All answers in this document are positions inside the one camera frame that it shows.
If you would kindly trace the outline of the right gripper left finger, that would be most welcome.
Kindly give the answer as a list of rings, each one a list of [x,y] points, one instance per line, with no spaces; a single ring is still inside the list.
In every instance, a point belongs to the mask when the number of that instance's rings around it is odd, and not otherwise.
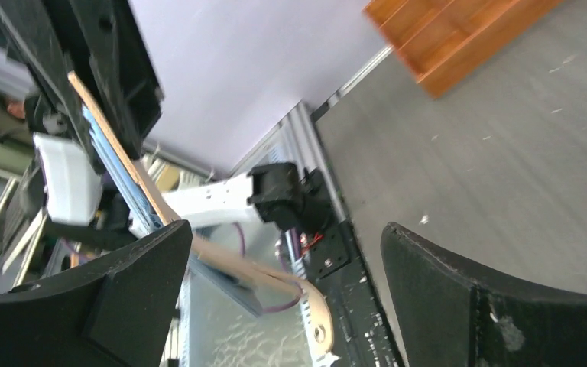
[[[173,222],[0,294],[0,366],[157,366],[193,234]]]

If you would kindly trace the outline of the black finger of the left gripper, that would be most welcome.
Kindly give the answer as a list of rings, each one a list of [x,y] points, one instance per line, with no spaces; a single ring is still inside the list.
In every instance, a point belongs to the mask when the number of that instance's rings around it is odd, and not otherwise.
[[[0,0],[0,27],[43,94],[69,118],[95,172],[104,173],[105,167],[92,146],[90,124],[82,113],[82,100],[68,80],[72,61],[63,53],[43,3]]]

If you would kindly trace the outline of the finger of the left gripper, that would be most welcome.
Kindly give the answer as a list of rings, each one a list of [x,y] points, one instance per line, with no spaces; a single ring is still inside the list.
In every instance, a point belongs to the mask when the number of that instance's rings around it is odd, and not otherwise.
[[[89,51],[89,89],[127,155],[139,159],[164,93],[131,6],[119,0],[70,5]]]

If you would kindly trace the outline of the beige card holder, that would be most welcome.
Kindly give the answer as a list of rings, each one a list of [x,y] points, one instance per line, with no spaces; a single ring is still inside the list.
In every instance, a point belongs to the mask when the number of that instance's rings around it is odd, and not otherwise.
[[[139,184],[144,193],[148,195],[151,205],[158,211],[159,218],[164,221],[165,225],[180,219],[181,216],[168,205],[163,194],[148,176],[143,164],[132,161],[125,153],[98,103],[77,74],[70,71],[68,80],[83,101],[83,106],[86,106],[94,116],[133,181]],[[306,331],[311,355],[315,359],[321,359],[331,353],[334,345],[331,313],[324,296],[310,282],[295,274],[255,263],[242,255],[234,255],[229,250],[198,235],[193,237],[192,253],[200,261],[221,271],[227,271],[243,281],[267,285],[295,296],[301,295],[309,305]]]

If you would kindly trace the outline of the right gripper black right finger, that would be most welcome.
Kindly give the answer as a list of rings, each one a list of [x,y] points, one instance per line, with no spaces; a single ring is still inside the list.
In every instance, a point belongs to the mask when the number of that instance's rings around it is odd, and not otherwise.
[[[412,366],[587,366],[587,294],[516,278],[395,223],[381,254]]]

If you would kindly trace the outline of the clear card sleeve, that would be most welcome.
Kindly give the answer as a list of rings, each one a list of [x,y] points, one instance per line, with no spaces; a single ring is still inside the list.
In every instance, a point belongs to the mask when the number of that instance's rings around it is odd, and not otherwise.
[[[158,211],[151,205],[148,195],[144,193],[139,184],[133,181],[132,176],[124,167],[120,157],[115,153],[111,143],[86,106],[82,106],[82,115],[90,124],[89,134],[93,147],[128,204],[131,214],[140,222],[141,229],[148,234],[165,226],[164,221],[158,216]],[[191,271],[213,283],[253,316],[259,317],[264,314],[254,291],[241,285],[239,277],[200,261],[194,254],[190,255],[188,266]]]

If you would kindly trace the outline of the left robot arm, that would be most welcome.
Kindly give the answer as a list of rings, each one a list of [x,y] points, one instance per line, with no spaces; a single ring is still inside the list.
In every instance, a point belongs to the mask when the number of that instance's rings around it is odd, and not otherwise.
[[[0,1],[0,28],[36,86],[24,110],[54,222],[90,224],[108,174],[137,236],[174,219],[196,228],[273,222],[308,234],[331,223],[322,174],[300,177],[292,162],[159,193],[140,160],[164,92],[127,1]]]

